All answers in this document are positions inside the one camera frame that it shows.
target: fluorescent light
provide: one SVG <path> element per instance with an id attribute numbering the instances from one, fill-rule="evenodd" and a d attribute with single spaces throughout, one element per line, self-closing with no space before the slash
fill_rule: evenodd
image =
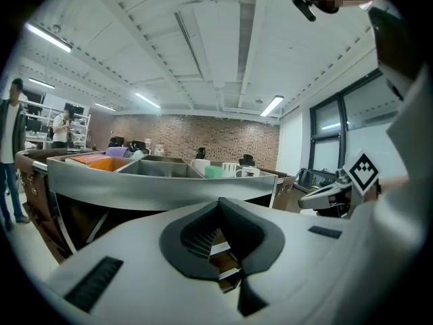
<path id="1" fill-rule="evenodd" d="M 269 104 L 269 106 L 266 107 L 266 109 L 263 111 L 263 113 L 260 116 L 267 116 L 269 113 L 273 111 L 275 107 L 277 107 L 281 101 L 284 100 L 284 97 L 282 96 L 275 96 L 272 100 L 272 102 Z"/>
<path id="2" fill-rule="evenodd" d="M 57 37 L 50 35 L 47 31 L 41 30 L 40 28 L 33 26 L 29 23 L 26 23 L 25 27 L 27 30 L 51 42 L 53 45 L 62 48 L 64 51 L 67 51 L 68 53 L 72 49 L 72 47 L 69 46 L 67 43 L 60 41 Z"/>
<path id="3" fill-rule="evenodd" d="M 373 3 L 373 1 L 369 1 L 367 3 L 362 3 L 362 4 L 360 4 L 359 8 L 363 9 L 364 11 L 367 11 L 372 3 Z"/>
<path id="4" fill-rule="evenodd" d="M 322 130 L 328 130 L 328 129 L 332 129 L 333 127 L 339 127 L 341 124 L 340 123 L 336 123 L 333 125 L 328 125 L 327 127 L 323 127 Z"/>
<path id="5" fill-rule="evenodd" d="M 149 99 L 147 99 L 146 97 L 142 96 L 141 94 L 135 93 L 136 96 L 138 96 L 140 99 L 148 102 L 149 104 L 151 104 L 152 106 L 155 106 L 156 108 L 161 108 L 160 106 L 158 106 L 157 104 L 155 104 L 154 102 L 150 101 Z"/>
<path id="6" fill-rule="evenodd" d="M 105 108 L 105 109 L 110 110 L 110 111 L 116 111 L 115 109 L 113 109 L 111 107 L 107 107 L 107 106 L 103 106 L 103 105 L 99 105 L 99 104 L 95 104 L 95 105 L 99 106 L 99 107 L 102 107 L 102 108 Z"/>
<path id="7" fill-rule="evenodd" d="M 51 88 L 51 89 L 55 89 L 55 87 L 53 86 L 53 85 L 51 85 L 51 84 L 48 84 L 48 83 L 45 83 L 45 82 L 41 82 L 41 81 L 38 81 L 37 79 L 28 79 L 30 82 L 33 82 L 33 83 L 36 83 L 36 84 L 39 84 L 39 85 L 43 85 L 44 87 L 48 87 L 48 88 Z"/>

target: sneaker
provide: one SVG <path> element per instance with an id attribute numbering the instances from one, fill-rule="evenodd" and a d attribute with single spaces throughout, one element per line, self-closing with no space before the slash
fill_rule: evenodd
<path id="1" fill-rule="evenodd" d="M 30 223 L 30 219 L 28 217 L 26 217 L 25 215 L 23 215 L 22 217 L 16 218 L 15 220 L 17 223 L 24 223 L 24 224 Z"/>
<path id="2" fill-rule="evenodd" d="M 11 219 L 5 221 L 5 229 L 7 232 L 11 231 L 11 229 L 12 229 Z"/>

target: metal container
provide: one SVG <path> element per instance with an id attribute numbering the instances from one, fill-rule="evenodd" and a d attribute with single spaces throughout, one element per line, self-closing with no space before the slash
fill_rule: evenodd
<path id="1" fill-rule="evenodd" d="M 115 209 L 169 211 L 220 197 L 251 200 L 270 195 L 273 203 L 277 176 L 204 179 L 190 160 L 146 156 L 116 170 L 105 172 L 47 159 L 49 188 L 78 201 Z"/>

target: jeans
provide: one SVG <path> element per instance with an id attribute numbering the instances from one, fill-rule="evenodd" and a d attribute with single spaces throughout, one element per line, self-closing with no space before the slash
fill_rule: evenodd
<path id="1" fill-rule="evenodd" d="M 7 186 L 11 192 L 12 204 L 14 206 L 15 218 L 23 216 L 21 209 L 20 197 L 18 196 L 18 189 L 16 188 L 16 169 L 15 164 L 3 164 L 0 162 L 0 207 L 1 213 L 5 220 L 10 220 L 11 215 L 7 210 L 5 192 L 6 192 L 6 179 Z"/>
<path id="2" fill-rule="evenodd" d="M 51 148 L 67 148 L 68 143 L 67 142 L 53 142 L 51 145 Z"/>

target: ceiling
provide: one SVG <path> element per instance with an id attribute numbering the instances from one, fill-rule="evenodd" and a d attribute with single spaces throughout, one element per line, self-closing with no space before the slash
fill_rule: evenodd
<path id="1" fill-rule="evenodd" d="M 30 22 L 52 33 L 60 26 L 56 35 L 72 51 L 24 31 L 19 67 L 24 77 L 55 86 L 46 92 L 115 114 L 275 123 L 356 48 L 371 49 L 362 9 L 314 13 L 311 23 L 291 0 L 46 0 Z M 261 118 L 275 95 L 284 101 Z"/>

